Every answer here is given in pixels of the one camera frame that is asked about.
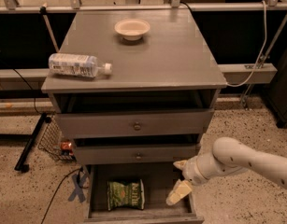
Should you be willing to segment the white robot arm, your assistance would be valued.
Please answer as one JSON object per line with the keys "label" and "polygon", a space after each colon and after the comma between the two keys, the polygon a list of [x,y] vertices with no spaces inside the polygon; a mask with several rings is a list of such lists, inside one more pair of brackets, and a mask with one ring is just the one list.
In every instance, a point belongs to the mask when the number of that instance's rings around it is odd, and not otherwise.
{"label": "white robot arm", "polygon": [[217,139],[212,150],[188,160],[175,161],[183,180],[178,180],[166,198],[167,205],[174,205],[189,195],[194,186],[207,183],[217,176],[238,175],[246,170],[287,189],[287,158],[257,151],[231,138]]}

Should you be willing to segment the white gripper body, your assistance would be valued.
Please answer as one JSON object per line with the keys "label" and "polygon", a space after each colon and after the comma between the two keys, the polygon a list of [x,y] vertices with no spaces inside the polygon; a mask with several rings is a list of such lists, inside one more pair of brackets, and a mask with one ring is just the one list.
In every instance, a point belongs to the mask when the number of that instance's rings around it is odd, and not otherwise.
{"label": "white gripper body", "polygon": [[183,166],[182,175],[194,186],[200,186],[218,176],[221,171],[222,165],[211,153],[206,153],[187,160]]}

